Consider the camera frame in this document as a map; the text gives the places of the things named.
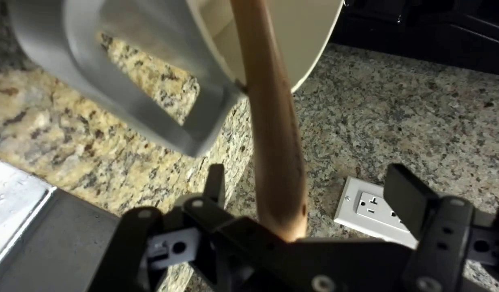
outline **white outlet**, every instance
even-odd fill
[[[373,237],[415,248],[417,240],[383,198],[383,187],[348,177],[334,218]]]

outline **outlet socket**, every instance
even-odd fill
[[[417,245],[415,237],[384,200],[383,187],[357,178],[347,178],[334,221],[410,248]]]

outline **granite countertop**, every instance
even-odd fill
[[[21,52],[0,2],[0,160],[113,214],[136,206],[169,211],[176,198],[201,192],[208,166],[223,163],[227,197],[253,147],[248,102],[228,115],[212,149],[184,157],[147,141],[116,117],[34,65]],[[103,37],[110,58],[182,122],[199,87],[187,72]],[[164,287],[183,290],[188,265],[173,267]]]
[[[499,76],[329,44],[294,98],[310,236],[364,237],[333,221],[345,180],[383,185],[390,163],[480,210],[499,207]],[[254,190],[250,163],[227,210],[256,218]],[[499,292],[479,264],[465,275]],[[194,276],[187,290],[208,289]]]

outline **hole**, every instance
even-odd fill
[[[448,245],[447,245],[447,244],[445,244],[444,242],[438,242],[438,243],[437,243],[437,247],[438,247],[439,249],[442,249],[443,251],[447,251],[447,249],[448,249]]]
[[[475,244],[473,244],[473,248],[475,248],[475,251],[479,253],[486,253],[489,251],[490,246],[485,240],[476,240]]]
[[[442,231],[445,233],[445,234],[451,234],[453,233],[453,230],[449,227],[444,227],[442,228]]]
[[[173,253],[180,254],[186,249],[186,244],[184,242],[177,242],[173,245],[172,251]]]

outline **electrical outlet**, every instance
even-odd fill
[[[383,187],[348,177],[334,218],[336,223],[383,240],[415,248],[417,240],[383,198]]]

